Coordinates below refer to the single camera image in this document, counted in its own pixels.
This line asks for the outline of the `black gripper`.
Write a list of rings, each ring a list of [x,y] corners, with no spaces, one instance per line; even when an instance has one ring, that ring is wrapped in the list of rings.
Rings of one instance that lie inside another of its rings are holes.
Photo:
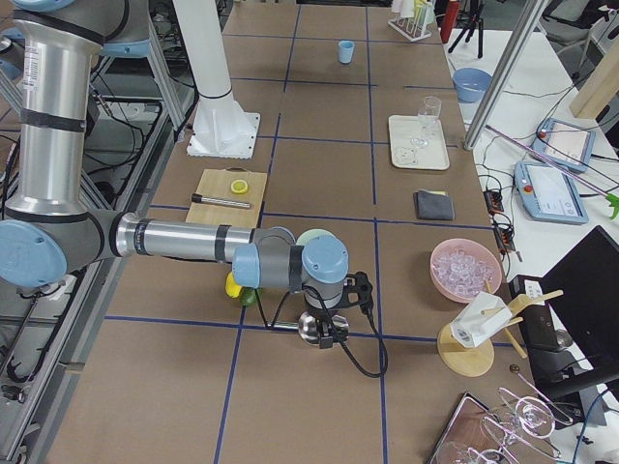
[[[373,286],[365,272],[348,274],[344,280],[337,309],[358,306],[364,315],[373,314]]]

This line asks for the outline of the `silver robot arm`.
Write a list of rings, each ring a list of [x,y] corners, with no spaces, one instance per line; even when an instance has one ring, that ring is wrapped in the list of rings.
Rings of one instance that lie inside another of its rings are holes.
[[[326,234],[297,244],[279,228],[159,221],[90,209],[79,199],[92,58],[150,50],[144,1],[18,1],[25,40],[16,193],[1,222],[1,276],[35,288],[94,262],[134,254],[229,264],[246,288],[303,293],[315,318],[358,306],[372,288],[350,273],[348,253]]]

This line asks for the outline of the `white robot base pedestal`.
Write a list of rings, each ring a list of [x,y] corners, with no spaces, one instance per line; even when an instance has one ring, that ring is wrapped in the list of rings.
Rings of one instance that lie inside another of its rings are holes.
[[[188,154],[248,160],[260,115],[244,111],[233,95],[216,3],[178,0],[173,5],[199,96]]]

